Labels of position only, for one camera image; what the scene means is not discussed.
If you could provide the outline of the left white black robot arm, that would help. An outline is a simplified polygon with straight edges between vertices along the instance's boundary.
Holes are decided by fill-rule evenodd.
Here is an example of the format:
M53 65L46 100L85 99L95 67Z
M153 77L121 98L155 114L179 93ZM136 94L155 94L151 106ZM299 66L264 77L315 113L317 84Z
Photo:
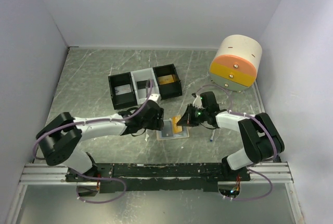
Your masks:
M97 165L92 156L81 151L78 144L101 136L134 135L139 130L161 130L164 109L148 100L134 112L121 111L111 116L75 118L61 113L36 136L33 155L42 151L42 160L49 166L65 165L86 182L97 176Z

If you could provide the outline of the beige leather card holder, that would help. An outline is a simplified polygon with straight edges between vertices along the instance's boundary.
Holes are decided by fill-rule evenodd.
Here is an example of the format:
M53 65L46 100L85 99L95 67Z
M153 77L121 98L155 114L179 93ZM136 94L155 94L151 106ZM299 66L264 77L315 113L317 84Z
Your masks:
M180 120L180 118L181 116L177 115L170 119L164 120L164 126L162 130L156 131L157 140L162 141L188 138L188 128L177 125L177 122Z

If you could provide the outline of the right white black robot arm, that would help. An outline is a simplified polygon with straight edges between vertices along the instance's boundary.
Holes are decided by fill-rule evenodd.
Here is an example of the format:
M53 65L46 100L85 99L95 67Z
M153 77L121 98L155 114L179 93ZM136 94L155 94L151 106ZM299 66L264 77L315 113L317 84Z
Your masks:
M239 169L275 159L285 149L284 143L266 113L248 115L220 109L213 92L197 95L187 108L177 126L197 127L207 123L211 129L229 129L240 133L243 147L222 159L221 176L234 180Z

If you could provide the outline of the gold VIP card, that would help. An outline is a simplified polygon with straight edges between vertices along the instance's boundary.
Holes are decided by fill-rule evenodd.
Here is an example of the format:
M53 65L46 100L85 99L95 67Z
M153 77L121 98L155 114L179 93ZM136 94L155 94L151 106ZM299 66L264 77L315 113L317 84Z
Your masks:
M171 119L171 121L172 121L172 131L173 131L174 134L178 134L178 133L181 133L183 131L183 127L179 126L177 124L180 119L181 119L180 115L176 115L176 116L172 117L172 119Z

